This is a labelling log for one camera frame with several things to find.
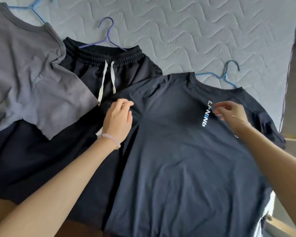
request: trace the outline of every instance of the black pants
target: black pants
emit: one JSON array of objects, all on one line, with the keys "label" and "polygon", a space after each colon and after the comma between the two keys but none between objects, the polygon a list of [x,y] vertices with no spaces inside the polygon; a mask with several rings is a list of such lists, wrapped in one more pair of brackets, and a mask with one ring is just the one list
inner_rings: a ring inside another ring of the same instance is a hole
[{"label": "black pants", "polygon": [[[162,70],[142,53],[139,46],[125,52],[103,46],[80,49],[84,43],[70,38],[66,38],[64,43],[67,56],[61,66],[74,72],[97,98],[104,78],[102,101],[113,94],[111,65],[117,92],[162,75]],[[103,119],[104,114],[96,106],[50,141],[36,126],[23,120],[1,131],[0,198],[16,204],[25,200],[94,143]],[[70,212],[70,219],[101,228],[119,184],[119,166],[123,166],[120,161],[123,162],[117,155],[104,160]]]}]

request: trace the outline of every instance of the clothes hanger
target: clothes hanger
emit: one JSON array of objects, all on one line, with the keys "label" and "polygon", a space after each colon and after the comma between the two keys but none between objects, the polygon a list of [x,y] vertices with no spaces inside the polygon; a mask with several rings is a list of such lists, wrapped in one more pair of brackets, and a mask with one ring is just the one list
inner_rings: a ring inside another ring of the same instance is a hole
[{"label": "clothes hanger", "polygon": [[208,75],[208,74],[214,75],[217,79],[223,79],[228,84],[231,84],[234,88],[237,88],[237,86],[234,83],[232,83],[231,81],[229,81],[229,79],[228,79],[227,70],[228,70],[228,65],[229,65],[230,62],[235,63],[237,65],[238,71],[240,71],[240,67],[239,67],[238,62],[236,62],[235,60],[229,60],[229,61],[226,62],[225,73],[222,76],[216,75],[213,72],[199,73],[199,74],[195,74],[195,75]]},{"label": "clothes hanger", "polygon": [[122,49],[122,50],[124,50],[124,51],[127,51],[126,49],[120,47],[119,45],[117,45],[117,44],[115,44],[114,42],[111,41],[111,38],[110,38],[110,32],[111,32],[112,27],[114,26],[114,20],[113,20],[111,17],[104,17],[104,18],[100,21],[100,24],[99,24],[98,28],[100,28],[100,26],[101,26],[103,20],[105,20],[105,19],[110,19],[110,20],[112,21],[112,25],[111,25],[111,26],[109,27],[109,29],[107,30],[105,38],[104,38],[102,41],[98,41],[98,42],[94,42],[94,43],[91,43],[91,44],[83,45],[83,46],[80,46],[79,48],[84,48],[84,47],[88,47],[88,46],[97,45],[97,44],[99,44],[99,43],[103,43],[103,42],[105,42],[105,41],[108,40],[108,41],[109,41],[111,44],[113,44],[114,46],[116,46],[116,47],[118,47],[118,48],[120,48],[120,49]]},{"label": "clothes hanger", "polygon": [[35,8],[42,2],[42,0],[35,0],[32,4],[30,4],[27,7],[18,7],[18,6],[9,6],[7,5],[9,8],[11,9],[22,9],[22,10],[32,10],[35,15],[37,15],[37,17],[44,23],[46,24],[46,22],[43,20],[43,18],[35,11]]}]

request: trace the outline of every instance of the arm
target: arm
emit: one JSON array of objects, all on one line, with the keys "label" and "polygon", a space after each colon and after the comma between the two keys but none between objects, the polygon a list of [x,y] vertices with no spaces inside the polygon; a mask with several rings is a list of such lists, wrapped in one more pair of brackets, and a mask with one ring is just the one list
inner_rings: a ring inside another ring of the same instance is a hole
[{"label": "arm", "polygon": [[215,106],[217,108],[213,113],[225,120],[246,144],[296,225],[296,158],[253,128],[248,123],[243,106],[231,101],[216,103]]},{"label": "arm", "polygon": [[[129,108],[133,104],[125,99],[114,102],[105,117],[103,133],[122,142],[132,125]],[[87,151],[29,196],[0,223],[0,237],[54,236],[96,169],[114,149],[116,144],[113,140],[96,140]]]}]

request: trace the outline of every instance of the bed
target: bed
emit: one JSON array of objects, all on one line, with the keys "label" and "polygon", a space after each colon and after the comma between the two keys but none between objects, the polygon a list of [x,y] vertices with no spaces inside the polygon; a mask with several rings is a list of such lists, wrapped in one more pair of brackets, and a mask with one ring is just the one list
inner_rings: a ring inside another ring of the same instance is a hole
[{"label": "bed", "polygon": [[[17,6],[32,1],[0,0]],[[105,37],[110,22],[100,29],[97,25],[110,16],[115,21],[112,41],[125,48],[139,45],[165,75],[188,71],[221,75],[225,62],[236,60],[240,71],[230,65],[229,80],[244,87],[280,128],[296,0],[43,0],[36,11],[61,38],[86,43]],[[29,10],[12,12],[41,25]],[[210,86],[233,88],[214,76],[198,79]]]}]

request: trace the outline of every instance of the person's right hand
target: person's right hand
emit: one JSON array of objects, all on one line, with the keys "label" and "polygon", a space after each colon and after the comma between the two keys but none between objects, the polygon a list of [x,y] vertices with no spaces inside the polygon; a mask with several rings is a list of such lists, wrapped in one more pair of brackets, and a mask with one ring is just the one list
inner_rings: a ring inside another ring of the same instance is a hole
[{"label": "person's right hand", "polygon": [[213,113],[226,121],[236,135],[244,125],[250,125],[242,105],[233,101],[224,101],[214,104],[214,107]]},{"label": "person's right hand", "polygon": [[111,135],[119,143],[123,142],[132,127],[133,117],[129,110],[132,105],[134,103],[126,99],[113,102],[106,113],[102,133]]}]

